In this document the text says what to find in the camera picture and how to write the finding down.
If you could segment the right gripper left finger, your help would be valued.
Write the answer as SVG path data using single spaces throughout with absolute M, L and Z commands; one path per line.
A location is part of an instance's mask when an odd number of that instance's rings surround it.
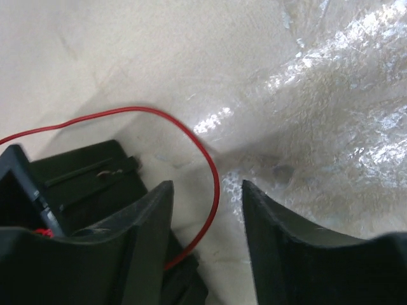
M 75 236 L 2 229 L 1 303 L 158 304 L 173 200 L 167 180 Z

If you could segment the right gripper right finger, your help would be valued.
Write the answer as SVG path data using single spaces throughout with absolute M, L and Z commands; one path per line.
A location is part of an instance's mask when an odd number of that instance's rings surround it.
M 332 231 L 242 183 L 258 304 L 405 304 L 406 233 Z

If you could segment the black plastic bin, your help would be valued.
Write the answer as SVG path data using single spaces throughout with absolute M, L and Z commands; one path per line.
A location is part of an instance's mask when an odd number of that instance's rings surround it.
M 18 144 L 1 155 L 1 230 L 18 227 L 47 238 L 71 237 L 147 195 L 139 164 L 109 140 L 29 161 Z M 165 265 L 182 251 L 169 231 Z M 198 262 L 164 265 L 158 304 L 204 304 L 208 290 Z

